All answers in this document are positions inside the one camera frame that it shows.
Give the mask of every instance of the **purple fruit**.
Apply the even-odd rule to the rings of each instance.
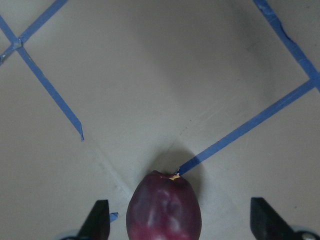
[[[153,171],[136,188],[126,212],[130,240],[198,240],[201,213],[190,183]]]

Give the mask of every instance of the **blue tape strip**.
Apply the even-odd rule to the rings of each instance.
[[[4,51],[2,55],[0,55],[0,65],[4,62],[5,59],[9,55],[12,54],[13,51],[17,51],[20,56],[23,58],[25,63],[32,70],[34,75],[38,78],[47,92],[50,94],[52,99],[56,102],[56,104],[63,111],[65,116],[70,120],[75,129],[79,132],[81,136],[81,140],[84,140],[84,134],[82,130],[82,125],[76,115],[72,112],[67,103],[63,100],[54,86],[49,82],[49,80],[45,77],[40,68],[32,61],[31,57],[28,55],[27,51],[23,47],[23,43],[25,43],[32,34],[34,34],[50,17],[52,17],[68,0],[56,0],[38,19],[31,24],[26,31],[23,32],[21,37],[17,38],[15,34],[12,32],[8,24],[0,15],[0,28],[6,35],[6,37],[11,42],[10,47]]]
[[[113,221],[118,219],[118,213],[117,212],[112,212],[110,213],[109,217],[110,217],[110,223],[112,223]]]
[[[320,74],[318,73],[314,65],[308,60],[300,47],[286,34],[282,23],[280,22],[276,13],[272,10],[266,0],[253,1],[260,9],[266,20],[269,22],[273,30],[276,32],[278,37],[282,40],[283,44],[303,68],[314,86],[318,89],[318,91],[320,91]]]
[[[48,7],[20,36],[25,43],[39,28],[42,27],[60,8],[62,8],[68,0],[56,0]]]
[[[308,80],[307,82],[305,82],[304,84],[302,84],[301,86],[299,86],[298,88],[296,88],[295,90],[278,100],[276,103],[272,104],[267,109],[251,118],[245,124],[241,125],[237,129],[229,133],[227,136],[223,137],[221,140],[217,141],[215,144],[211,145],[209,148],[202,151],[197,156],[193,157],[192,159],[181,165],[176,173],[180,175],[185,174],[186,172],[188,172],[204,160],[208,159],[224,147],[228,146],[233,141],[240,138],[242,135],[252,130],[254,127],[258,126],[259,124],[270,118],[272,115],[279,112],[281,109],[293,103],[295,100],[309,92],[314,87],[315,86],[313,85],[313,82],[311,80]]]

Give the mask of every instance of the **concrete floor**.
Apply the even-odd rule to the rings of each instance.
[[[18,36],[52,0],[0,0]],[[270,0],[320,68],[320,3]],[[10,45],[0,31],[0,52]],[[94,202],[126,210],[143,176],[174,172],[308,80],[251,0],[69,0],[24,45],[85,140],[17,52],[0,67],[0,236],[58,240]],[[320,95],[313,89],[184,175],[201,240],[255,239],[250,198],[320,231]]]

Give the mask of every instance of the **small blue tape piece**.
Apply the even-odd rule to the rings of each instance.
[[[308,80],[307,82],[269,106],[267,109],[251,118],[245,124],[241,125],[237,129],[229,133],[227,136],[223,137],[221,140],[217,141],[215,144],[211,145],[206,150],[202,151],[201,153],[181,165],[176,173],[180,175],[185,174],[204,160],[213,156],[215,153],[219,152],[221,149],[228,146],[230,143],[237,140],[256,126],[279,112],[281,109],[293,103],[295,100],[309,92],[314,87],[315,86],[313,85],[313,82],[311,80]]]
[[[110,217],[110,223],[112,223],[113,221],[118,219],[118,213],[117,212],[112,212],[110,213],[109,217]]]
[[[0,28],[6,35],[6,37],[11,42],[10,47],[0,55],[0,65],[5,61],[5,59],[12,54],[13,51],[17,51],[25,63],[29,66],[34,75],[38,78],[47,92],[50,94],[52,99],[63,111],[65,116],[69,119],[75,129],[79,132],[81,140],[84,140],[84,134],[82,130],[82,125],[77,116],[72,112],[67,103],[63,100],[54,86],[49,82],[45,77],[41,69],[32,61],[31,57],[23,47],[23,44],[29,39],[29,37],[34,34],[50,17],[52,17],[68,0],[56,0],[38,19],[31,24],[30,27],[21,35],[23,40],[20,37],[16,37],[13,31],[10,29],[8,24],[0,15]]]
[[[309,79],[312,81],[314,86],[320,91],[320,74],[317,69],[308,60],[307,56],[300,49],[300,47],[286,34],[282,23],[277,17],[276,13],[272,10],[266,0],[253,0],[255,5],[260,9],[263,16],[266,18],[268,23],[271,25],[275,33],[282,40],[283,44],[300,64]]]
[[[20,36],[25,43],[39,28],[42,27],[60,8],[62,8],[68,0],[56,0],[47,8]]]

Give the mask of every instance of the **metal screw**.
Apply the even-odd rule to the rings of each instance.
[[[303,240],[317,240],[315,236],[308,232],[303,233],[302,238]]]

